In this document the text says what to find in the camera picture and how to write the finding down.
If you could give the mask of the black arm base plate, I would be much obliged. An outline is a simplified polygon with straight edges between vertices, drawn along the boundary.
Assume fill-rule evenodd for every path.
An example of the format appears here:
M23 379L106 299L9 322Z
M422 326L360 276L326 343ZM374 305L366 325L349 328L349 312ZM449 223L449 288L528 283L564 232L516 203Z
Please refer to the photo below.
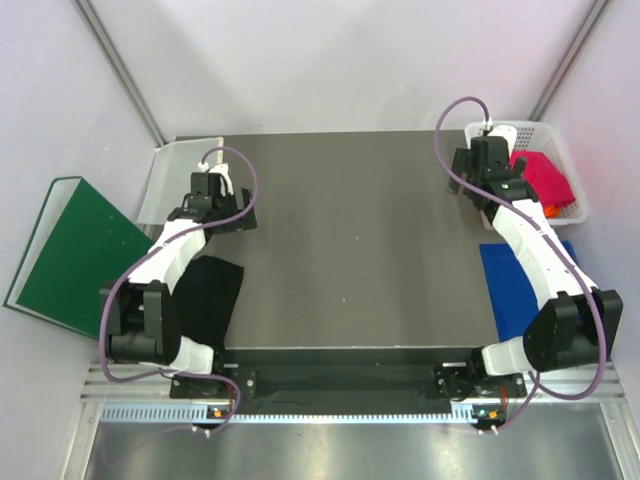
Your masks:
M238 412L258 416L449 413L453 402L526 396L520 375L475 385L463 366L245 365L222 373L241 389Z

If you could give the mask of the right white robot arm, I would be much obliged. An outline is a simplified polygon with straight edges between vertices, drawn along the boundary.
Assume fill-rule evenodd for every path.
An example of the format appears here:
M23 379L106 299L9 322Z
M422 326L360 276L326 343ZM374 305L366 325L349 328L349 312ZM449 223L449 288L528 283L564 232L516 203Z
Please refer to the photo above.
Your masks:
M452 187L462 186L506 241L538 306L522 335L472 351L469 388L487 396L507 375L586 365L595 366L599 382L621 319L620 295L600 289L571 259L523 176L524 161L510 161L506 139L472 138L468 147L456 150L452 167Z

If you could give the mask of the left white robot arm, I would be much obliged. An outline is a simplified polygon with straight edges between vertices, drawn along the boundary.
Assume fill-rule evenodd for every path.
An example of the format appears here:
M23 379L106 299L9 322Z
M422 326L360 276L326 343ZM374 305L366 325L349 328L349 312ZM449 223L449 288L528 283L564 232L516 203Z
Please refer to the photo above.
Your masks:
M255 200L247 189L242 195L244 208L238 209L228 165L204 162L148 253L100 290L99 363L111 381L118 379L109 372L110 360L192 374L192 384L205 396L224 390L227 374L214 364L214 348L181 332L173 293L211 235L255 226Z

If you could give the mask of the pink red t-shirt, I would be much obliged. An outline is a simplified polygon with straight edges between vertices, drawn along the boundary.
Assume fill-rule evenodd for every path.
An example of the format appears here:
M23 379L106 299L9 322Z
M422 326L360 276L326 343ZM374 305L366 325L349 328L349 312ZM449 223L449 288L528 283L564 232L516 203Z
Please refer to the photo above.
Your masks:
M545 209L560 210L576 200L565 175L544 153L515 150L511 154L511 166L514 167L519 159L526 161L522 177L529 182Z

